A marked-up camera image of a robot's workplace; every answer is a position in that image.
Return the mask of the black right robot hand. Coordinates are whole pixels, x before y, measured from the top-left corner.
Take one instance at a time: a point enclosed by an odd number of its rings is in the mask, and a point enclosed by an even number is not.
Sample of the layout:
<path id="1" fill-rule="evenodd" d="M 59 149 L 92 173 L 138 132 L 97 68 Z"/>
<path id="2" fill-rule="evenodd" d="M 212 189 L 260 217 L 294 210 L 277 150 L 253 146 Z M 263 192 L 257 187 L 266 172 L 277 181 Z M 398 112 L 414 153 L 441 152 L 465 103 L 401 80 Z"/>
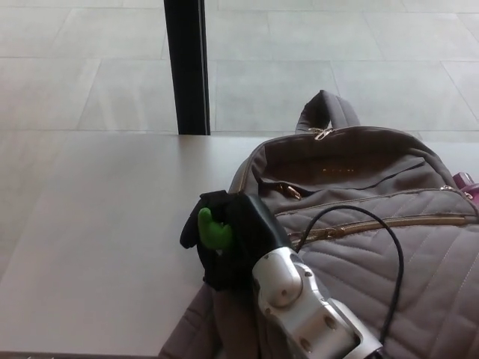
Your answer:
<path id="1" fill-rule="evenodd" d="M 197 248 L 203 280 L 216 291 L 247 287 L 259 259 L 292 247 L 285 229 L 257 195 L 224 190 L 200 195 L 180 244 Z"/>

